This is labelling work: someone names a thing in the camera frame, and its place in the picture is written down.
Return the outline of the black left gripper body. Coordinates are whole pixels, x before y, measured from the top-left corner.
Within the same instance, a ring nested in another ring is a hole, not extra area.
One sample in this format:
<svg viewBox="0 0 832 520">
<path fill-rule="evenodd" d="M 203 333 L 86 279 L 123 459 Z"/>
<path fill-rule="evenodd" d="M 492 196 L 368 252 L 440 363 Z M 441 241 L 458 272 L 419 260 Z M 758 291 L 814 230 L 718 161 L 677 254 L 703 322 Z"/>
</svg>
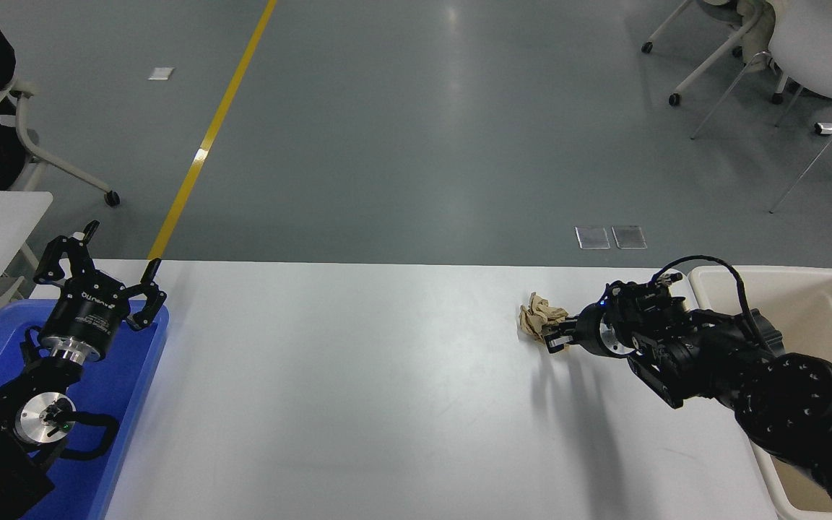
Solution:
<svg viewBox="0 0 832 520">
<path fill-rule="evenodd" d="M 52 313 L 39 331 L 39 345 L 74 350 L 86 358 L 106 358 L 120 323 L 130 313 L 125 284 L 103 273 L 68 279 Z"/>
</svg>

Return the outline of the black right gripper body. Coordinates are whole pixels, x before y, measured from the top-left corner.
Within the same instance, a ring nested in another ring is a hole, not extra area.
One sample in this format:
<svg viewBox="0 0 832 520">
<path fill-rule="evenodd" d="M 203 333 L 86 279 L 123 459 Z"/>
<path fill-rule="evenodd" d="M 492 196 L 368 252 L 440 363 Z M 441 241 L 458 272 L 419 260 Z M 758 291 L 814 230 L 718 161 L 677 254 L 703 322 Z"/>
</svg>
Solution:
<svg viewBox="0 0 832 520">
<path fill-rule="evenodd" d="M 592 355 L 607 355 L 601 325 L 605 314 L 604 306 L 600 303 L 592 303 L 585 306 L 578 314 L 575 325 L 575 342 L 582 349 Z"/>
</svg>

